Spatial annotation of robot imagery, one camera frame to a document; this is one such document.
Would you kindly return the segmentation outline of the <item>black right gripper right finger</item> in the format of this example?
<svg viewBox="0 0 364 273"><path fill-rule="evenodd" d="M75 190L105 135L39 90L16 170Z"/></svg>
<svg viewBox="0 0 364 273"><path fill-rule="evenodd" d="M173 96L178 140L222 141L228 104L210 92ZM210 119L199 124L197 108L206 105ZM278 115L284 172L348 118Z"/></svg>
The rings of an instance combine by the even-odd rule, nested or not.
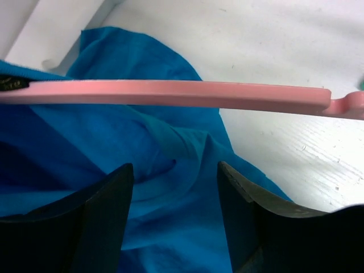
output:
<svg viewBox="0 0 364 273"><path fill-rule="evenodd" d="M233 272L362 272L363 206L331 213L286 201L227 163L218 192Z"/></svg>

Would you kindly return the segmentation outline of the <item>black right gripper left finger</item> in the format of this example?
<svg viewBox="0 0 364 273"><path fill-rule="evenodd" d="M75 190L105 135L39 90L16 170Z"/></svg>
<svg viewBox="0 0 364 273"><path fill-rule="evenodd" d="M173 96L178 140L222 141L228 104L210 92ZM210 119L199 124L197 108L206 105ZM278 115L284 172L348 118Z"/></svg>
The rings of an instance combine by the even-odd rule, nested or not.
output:
<svg viewBox="0 0 364 273"><path fill-rule="evenodd" d="M133 166L27 214L1 217L1 272L116 272Z"/></svg>

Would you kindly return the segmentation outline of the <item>blue t shirt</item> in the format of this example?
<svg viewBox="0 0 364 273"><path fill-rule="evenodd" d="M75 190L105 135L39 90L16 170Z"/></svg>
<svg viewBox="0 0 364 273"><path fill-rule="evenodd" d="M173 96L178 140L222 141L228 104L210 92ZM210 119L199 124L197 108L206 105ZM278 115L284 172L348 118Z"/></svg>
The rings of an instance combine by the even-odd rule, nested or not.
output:
<svg viewBox="0 0 364 273"><path fill-rule="evenodd" d="M217 108L1 106L2 216L27 213L133 165L118 272L231 271L220 161L286 198L234 153Z"/></svg>

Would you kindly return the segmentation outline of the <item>pink plastic hanger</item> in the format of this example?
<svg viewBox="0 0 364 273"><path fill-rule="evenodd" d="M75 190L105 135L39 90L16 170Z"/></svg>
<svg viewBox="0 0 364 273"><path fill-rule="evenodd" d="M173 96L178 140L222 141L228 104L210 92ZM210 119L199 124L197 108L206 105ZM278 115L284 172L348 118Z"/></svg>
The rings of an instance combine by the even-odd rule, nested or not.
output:
<svg viewBox="0 0 364 273"><path fill-rule="evenodd" d="M125 104L214 107L363 119L363 92L333 99L324 88L164 80L32 82L1 92L3 104Z"/></svg>

